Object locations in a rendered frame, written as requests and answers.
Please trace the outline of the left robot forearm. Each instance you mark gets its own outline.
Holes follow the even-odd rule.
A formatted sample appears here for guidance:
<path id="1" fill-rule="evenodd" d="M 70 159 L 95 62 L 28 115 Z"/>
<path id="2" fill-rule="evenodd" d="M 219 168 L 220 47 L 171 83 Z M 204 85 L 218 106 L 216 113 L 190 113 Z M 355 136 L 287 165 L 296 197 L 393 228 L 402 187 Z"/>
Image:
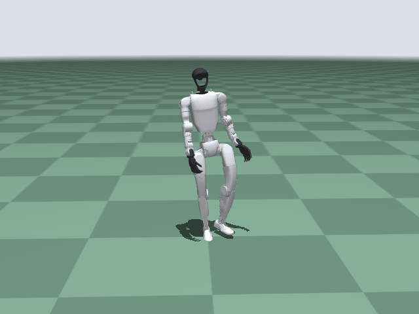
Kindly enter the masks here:
<path id="1" fill-rule="evenodd" d="M 225 126 L 225 130 L 228 133 L 228 138 L 232 141 L 232 144 L 234 146 L 238 146 L 239 144 L 236 142 L 236 139 L 238 138 L 236 135 L 236 132 L 234 131 L 233 123 L 231 122 L 227 126 Z M 239 139 L 239 138 L 238 138 Z"/>

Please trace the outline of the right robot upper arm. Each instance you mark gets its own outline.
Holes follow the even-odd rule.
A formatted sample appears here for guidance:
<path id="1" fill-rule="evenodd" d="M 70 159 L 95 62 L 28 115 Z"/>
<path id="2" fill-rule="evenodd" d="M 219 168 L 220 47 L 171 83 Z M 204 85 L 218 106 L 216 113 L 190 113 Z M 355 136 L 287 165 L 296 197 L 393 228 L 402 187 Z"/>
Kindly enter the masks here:
<path id="1" fill-rule="evenodd" d="M 181 119 L 183 121 L 183 124 L 185 124 L 185 131 L 192 131 L 193 130 L 192 123 L 190 122 L 190 114 L 189 114 L 189 109 L 188 109 L 188 106 L 190 104 L 191 104 L 191 97 L 190 96 L 189 97 L 184 97 L 179 102 Z"/>

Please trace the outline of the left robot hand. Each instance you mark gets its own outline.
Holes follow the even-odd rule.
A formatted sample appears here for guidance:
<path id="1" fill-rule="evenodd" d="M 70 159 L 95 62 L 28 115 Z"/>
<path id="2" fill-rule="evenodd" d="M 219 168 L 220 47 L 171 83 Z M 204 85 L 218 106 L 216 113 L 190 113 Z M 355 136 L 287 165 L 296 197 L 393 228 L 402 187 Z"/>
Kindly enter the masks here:
<path id="1" fill-rule="evenodd" d="M 239 144 L 238 146 L 235 146 L 236 148 L 240 149 L 240 152 L 243 154 L 244 156 L 244 162 L 245 161 L 250 161 L 251 159 L 251 151 L 249 148 L 247 148 L 245 145 L 242 145 L 241 140 L 239 140 L 238 138 L 236 139 L 236 142 Z M 247 160 L 246 160 L 247 158 Z"/>

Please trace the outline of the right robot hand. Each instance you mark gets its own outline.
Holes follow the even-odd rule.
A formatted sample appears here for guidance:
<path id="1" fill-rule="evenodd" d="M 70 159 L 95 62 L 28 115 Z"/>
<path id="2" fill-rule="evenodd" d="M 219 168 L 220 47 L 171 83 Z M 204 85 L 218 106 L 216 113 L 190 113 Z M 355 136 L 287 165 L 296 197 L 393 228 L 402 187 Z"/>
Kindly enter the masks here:
<path id="1" fill-rule="evenodd" d="M 201 173 L 201 172 L 203 172 L 203 171 L 200 171 L 198 169 L 198 167 L 197 167 L 197 165 L 200 166 L 200 167 L 202 167 L 202 166 L 198 162 L 196 162 L 196 160 L 194 158 L 195 155 L 194 155 L 193 149 L 190 149 L 189 152 L 190 152 L 190 156 L 187 156 L 187 158 L 189 159 L 189 165 L 191 167 L 191 171 L 193 173 Z"/>

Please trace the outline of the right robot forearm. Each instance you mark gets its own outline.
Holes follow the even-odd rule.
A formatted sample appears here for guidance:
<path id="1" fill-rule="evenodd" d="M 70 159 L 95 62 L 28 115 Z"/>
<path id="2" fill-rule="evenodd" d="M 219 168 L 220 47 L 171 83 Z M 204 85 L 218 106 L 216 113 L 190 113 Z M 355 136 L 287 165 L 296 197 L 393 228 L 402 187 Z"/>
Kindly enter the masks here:
<path id="1" fill-rule="evenodd" d="M 185 154 L 187 156 L 190 156 L 189 150 L 193 149 L 192 133 L 185 132 L 185 124 L 183 124 L 183 137 L 184 137 L 184 143 L 185 143 Z"/>

